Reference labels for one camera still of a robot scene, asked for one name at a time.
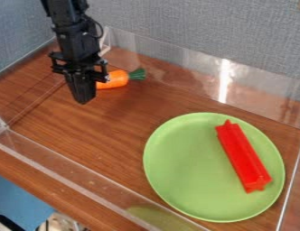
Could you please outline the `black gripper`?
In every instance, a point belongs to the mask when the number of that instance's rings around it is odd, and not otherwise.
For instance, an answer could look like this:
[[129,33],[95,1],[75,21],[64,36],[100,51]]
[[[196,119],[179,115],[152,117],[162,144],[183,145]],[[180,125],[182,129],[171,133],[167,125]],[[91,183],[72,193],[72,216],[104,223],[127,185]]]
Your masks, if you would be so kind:
[[107,61],[92,54],[83,60],[68,60],[60,51],[51,51],[51,69],[65,77],[68,89],[75,101],[85,104],[95,97],[95,81],[107,83],[109,76],[105,70]]

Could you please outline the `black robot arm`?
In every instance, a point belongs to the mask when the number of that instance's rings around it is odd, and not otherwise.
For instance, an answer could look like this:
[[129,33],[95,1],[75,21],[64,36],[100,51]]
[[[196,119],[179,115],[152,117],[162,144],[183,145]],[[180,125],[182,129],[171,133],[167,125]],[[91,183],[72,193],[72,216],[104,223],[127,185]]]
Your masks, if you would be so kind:
[[75,101],[85,104],[95,98],[96,83],[109,81],[107,61],[100,57],[101,25],[87,14],[87,0],[40,0],[52,21],[59,51],[48,57],[52,72],[64,76]]

